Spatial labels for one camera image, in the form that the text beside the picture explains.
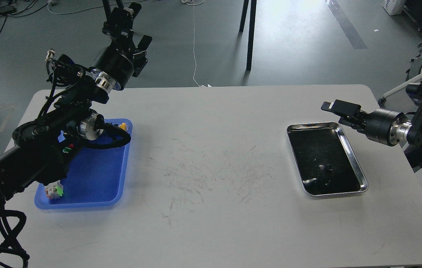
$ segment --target black table leg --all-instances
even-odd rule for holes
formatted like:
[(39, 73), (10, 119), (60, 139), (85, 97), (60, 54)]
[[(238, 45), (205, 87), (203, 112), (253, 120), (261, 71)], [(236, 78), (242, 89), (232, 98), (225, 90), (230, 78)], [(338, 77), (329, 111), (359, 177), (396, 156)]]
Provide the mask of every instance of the black table leg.
[(250, 71), (252, 67), (252, 49), (254, 48), (255, 9), (257, 9), (257, 0), (251, 0), (250, 1), (249, 43), (247, 47), (247, 67), (245, 68), (248, 71)]
[(247, 15), (247, 7), (249, 6), (249, 0), (244, 0), (244, 6), (242, 7), (241, 24), (239, 26), (239, 32), (243, 32), (245, 24), (245, 16)]

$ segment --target green piece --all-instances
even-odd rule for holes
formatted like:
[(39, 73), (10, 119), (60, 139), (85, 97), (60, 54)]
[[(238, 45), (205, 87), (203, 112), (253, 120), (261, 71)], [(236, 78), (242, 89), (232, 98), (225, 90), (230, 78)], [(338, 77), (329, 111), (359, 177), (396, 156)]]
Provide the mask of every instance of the green piece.
[(56, 187), (56, 190), (57, 190), (57, 194), (61, 197), (61, 196), (63, 196), (63, 194), (64, 194), (64, 190), (62, 190), (60, 187)]

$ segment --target screw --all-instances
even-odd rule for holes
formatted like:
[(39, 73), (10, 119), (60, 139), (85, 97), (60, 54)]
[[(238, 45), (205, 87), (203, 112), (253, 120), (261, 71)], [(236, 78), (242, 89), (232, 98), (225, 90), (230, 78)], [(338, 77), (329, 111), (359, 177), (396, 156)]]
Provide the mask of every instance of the screw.
[(39, 127), (36, 127), (33, 131), (32, 134), (34, 135), (39, 135), (39, 134), (44, 134), (46, 132), (49, 131), (49, 127), (46, 125), (41, 125)]

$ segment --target robotic arm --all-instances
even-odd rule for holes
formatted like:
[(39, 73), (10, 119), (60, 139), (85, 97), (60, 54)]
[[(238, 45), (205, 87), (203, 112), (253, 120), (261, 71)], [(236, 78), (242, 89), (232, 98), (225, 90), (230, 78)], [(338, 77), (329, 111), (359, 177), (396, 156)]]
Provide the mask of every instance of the robotic arm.
[[(134, 45), (133, 20), (141, 5), (132, 3), (124, 7), (118, 0), (118, 7), (110, 11), (108, 1), (103, 2), (107, 21), (102, 32), (110, 36), (110, 46), (99, 53), (90, 68), (75, 64), (66, 55), (55, 59), (55, 51), (49, 50), (46, 67), (51, 93), (37, 119), (19, 126), (12, 134), (15, 146), (0, 156), (0, 232), (4, 236), (0, 253), (20, 256), (23, 267), (27, 267), (29, 255), (20, 246), (17, 235), (26, 216), (5, 210), (5, 202), (34, 181), (48, 185), (65, 178), (71, 160), (83, 147), (114, 148), (131, 140), (126, 131), (106, 124), (104, 117), (90, 107), (92, 101), (107, 103), (112, 89), (123, 90), (131, 76), (140, 74), (148, 61), (146, 50), (152, 38), (145, 35), (138, 46)], [(54, 94), (56, 87), (66, 88)], [(48, 112), (52, 104), (55, 110)], [(114, 140), (109, 144), (90, 142), (103, 132)], [(61, 133), (65, 139), (59, 142)], [(11, 228), (7, 217), (17, 217), (19, 223)]]
[(376, 109), (368, 114), (361, 111), (361, 106), (342, 100), (324, 102), (321, 109), (340, 117), (340, 124), (347, 125), (367, 136), (372, 141), (395, 146), (400, 142), (408, 142), (405, 151), (412, 168), (422, 168), (422, 84), (409, 84), (406, 92), (418, 110), (411, 120), (407, 114), (386, 109)]

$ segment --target table surface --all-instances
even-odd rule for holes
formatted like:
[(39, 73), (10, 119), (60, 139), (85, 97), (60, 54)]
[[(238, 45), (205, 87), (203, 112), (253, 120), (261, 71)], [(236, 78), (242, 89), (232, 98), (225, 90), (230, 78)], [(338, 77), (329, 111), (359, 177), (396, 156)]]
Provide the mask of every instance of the table surface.
[[(21, 124), (48, 92), (34, 95)], [(123, 197), (106, 208), (39, 210), (37, 183), (15, 195), (7, 208), (28, 216), (19, 241), (30, 266), (422, 264), (422, 189), (398, 146), (344, 127), (369, 189), (327, 199), (304, 193), (286, 129), (337, 121), (320, 110), (335, 99), (378, 108), (363, 85), (113, 91), (92, 108), (133, 122)]]

